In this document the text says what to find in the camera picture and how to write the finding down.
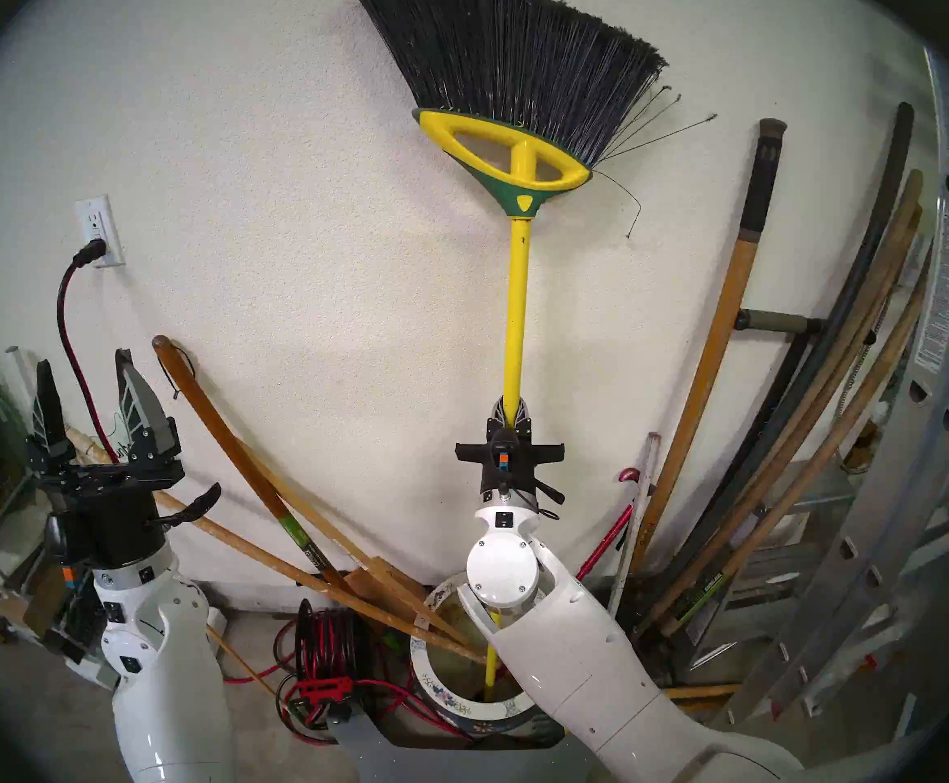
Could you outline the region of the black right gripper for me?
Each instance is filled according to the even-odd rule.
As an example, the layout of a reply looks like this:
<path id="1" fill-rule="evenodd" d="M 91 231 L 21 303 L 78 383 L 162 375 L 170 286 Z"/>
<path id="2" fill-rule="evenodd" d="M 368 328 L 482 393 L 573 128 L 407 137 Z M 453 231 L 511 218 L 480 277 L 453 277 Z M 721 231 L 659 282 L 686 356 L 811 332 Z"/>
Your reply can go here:
<path id="1" fill-rule="evenodd" d="M 542 464 L 564 461 L 565 446 L 533 444 L 532 420 L 523 398 L 518 399 L 513 427 L 504 411 L 504 398 L 498 398 L 487 421 L 487 432 L 491 433 L 483 444 L 456 444 L 460 462 L 482 467 L 480 490 L 484 494 L 517 492 L 520 500 L 529 498 L 535 509 L 537 491 L 558 505 L 565 502 L 561 492 L 536 478 Z"/>

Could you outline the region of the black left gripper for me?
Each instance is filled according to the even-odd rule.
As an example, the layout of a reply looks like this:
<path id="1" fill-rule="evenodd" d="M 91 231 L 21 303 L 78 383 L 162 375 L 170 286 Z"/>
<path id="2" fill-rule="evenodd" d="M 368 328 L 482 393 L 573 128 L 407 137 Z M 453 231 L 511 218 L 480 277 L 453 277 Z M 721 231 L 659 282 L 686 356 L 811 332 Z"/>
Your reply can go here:
<path id="1" fill-rule="evenodd" d="M 117 349 L 114 363 L 128 460 L 88 466 L 75 461 L 49 361 L 36 367 L 29 463 L 51 502 L 43 530 L 47 555 L 65 568 L 120 569 L 147 559 L 164 546 L 166 530 L 199 520 L 221 498 L 216 482 L 178 514 L 159 516 L 155 492 L 185 475 L 176 422 L 128 349 Z"/>

